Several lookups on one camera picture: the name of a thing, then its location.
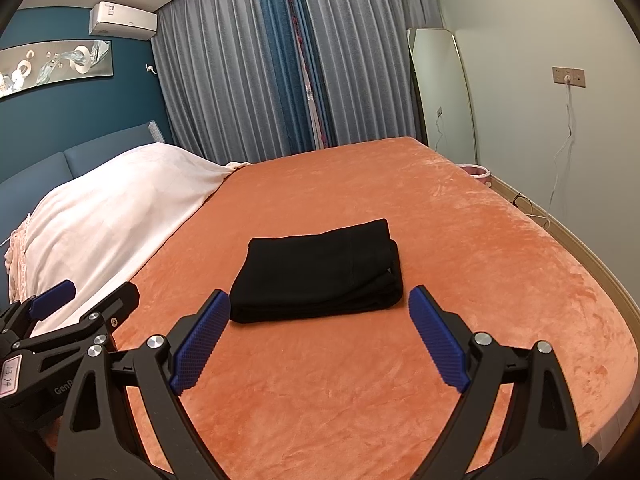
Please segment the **silver wall art panel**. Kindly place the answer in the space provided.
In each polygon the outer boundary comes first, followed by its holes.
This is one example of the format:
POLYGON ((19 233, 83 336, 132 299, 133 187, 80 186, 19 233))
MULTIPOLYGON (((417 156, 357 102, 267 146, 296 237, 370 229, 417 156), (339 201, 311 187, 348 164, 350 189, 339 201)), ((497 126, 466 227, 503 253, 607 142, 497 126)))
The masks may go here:
POLYGON ((1 50, 1 97, 46 84, 114 75, 110 40, 58 40, 1 50))

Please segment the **blue upholstered headboard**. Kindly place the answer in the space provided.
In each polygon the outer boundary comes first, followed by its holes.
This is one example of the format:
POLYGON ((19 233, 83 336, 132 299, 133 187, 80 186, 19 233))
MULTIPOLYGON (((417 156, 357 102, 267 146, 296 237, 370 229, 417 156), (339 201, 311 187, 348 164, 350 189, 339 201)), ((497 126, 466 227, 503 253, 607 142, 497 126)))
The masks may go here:
POLYGON ((96 169, 132 148, 165 138, 156 122, 147 122, 100 136, 40 160, 1 183, 1 255, 11 233, 57 186, 96 169))

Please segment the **pink waste bin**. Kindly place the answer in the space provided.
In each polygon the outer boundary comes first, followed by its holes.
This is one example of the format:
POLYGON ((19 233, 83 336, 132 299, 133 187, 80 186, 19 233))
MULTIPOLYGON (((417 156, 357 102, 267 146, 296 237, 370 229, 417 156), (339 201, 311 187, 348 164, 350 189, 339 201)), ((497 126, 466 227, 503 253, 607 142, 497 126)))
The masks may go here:
POLYGON ((488 168, 474 164, 460 164, 459 168, 481 184, 492 187, 492 173, 488 168))

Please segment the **white bed cover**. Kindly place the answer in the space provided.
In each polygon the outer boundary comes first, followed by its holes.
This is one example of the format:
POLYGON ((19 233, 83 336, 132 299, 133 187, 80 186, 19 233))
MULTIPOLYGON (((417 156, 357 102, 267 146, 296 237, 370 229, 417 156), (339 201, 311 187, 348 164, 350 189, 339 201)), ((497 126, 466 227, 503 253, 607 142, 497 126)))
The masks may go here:
POLYGON ((9 297, 25 300, 65 280, 76 294, 37 322, 34 335, 77 323, 130 280, 240 167, 151 143, 44 196, 10 235, 9 297))

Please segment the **black pants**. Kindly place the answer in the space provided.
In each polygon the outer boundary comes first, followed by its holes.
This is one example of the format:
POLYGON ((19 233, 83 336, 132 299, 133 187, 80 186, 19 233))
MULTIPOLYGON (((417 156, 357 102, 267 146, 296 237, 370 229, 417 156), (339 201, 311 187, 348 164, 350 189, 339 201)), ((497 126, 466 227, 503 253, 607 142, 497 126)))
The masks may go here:
POLYGON ((404 296, 399 249, 385 219, 314 235, 255 237, 230 292, 231 319, 250 324, 385 310, 404 296))

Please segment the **standing mirror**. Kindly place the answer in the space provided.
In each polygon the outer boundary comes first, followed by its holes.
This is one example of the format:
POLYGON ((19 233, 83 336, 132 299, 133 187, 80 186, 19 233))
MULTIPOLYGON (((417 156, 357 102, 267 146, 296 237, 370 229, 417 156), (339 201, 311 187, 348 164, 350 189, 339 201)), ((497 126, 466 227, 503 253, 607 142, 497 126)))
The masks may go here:
POLYGON ((456 37, 436 27, 411 27, 407 36, 427 145, 455 164, 475 164, 475 117, 456 37))

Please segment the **grey blue curtains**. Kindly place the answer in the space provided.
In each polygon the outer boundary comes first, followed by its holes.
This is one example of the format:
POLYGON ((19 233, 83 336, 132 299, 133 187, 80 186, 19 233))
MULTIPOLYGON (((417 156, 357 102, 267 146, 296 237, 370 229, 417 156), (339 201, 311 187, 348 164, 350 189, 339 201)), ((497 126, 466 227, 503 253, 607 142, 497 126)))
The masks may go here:
POLYGON ((171 133, 212 162, 426 137, 408 32, 437 0, 172 0, 152 51, 171 133))

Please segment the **wall power socket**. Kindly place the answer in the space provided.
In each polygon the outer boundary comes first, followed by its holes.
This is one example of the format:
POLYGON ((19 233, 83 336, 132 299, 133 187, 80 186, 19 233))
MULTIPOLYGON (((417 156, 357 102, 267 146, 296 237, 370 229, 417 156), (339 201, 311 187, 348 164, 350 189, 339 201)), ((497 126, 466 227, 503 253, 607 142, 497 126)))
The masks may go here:
POLYGON ((578 88, 585 88, 586 73, 582 68, 553 67, 552 78, 555 84, 565 84, 578 88))

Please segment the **orange bed blanket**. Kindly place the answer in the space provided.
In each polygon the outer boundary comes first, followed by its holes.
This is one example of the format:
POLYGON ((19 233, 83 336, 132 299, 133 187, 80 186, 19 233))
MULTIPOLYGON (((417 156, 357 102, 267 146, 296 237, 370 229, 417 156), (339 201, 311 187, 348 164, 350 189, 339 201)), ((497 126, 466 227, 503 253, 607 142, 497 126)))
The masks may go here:
POLYGON ((59 479, 585 479, 637 375, 549 234, 409 139, 235 171, 80 364, 59 479))

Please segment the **white air conditioner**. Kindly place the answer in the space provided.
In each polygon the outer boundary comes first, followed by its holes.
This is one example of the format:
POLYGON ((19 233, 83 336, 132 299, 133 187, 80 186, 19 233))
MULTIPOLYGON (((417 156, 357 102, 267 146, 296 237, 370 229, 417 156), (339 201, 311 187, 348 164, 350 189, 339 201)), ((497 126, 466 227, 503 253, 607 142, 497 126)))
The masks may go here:
POLYGON ((90 11, 89 34, 135 40, 149 40, 157 32, 153 12, 101 1, 90 11))

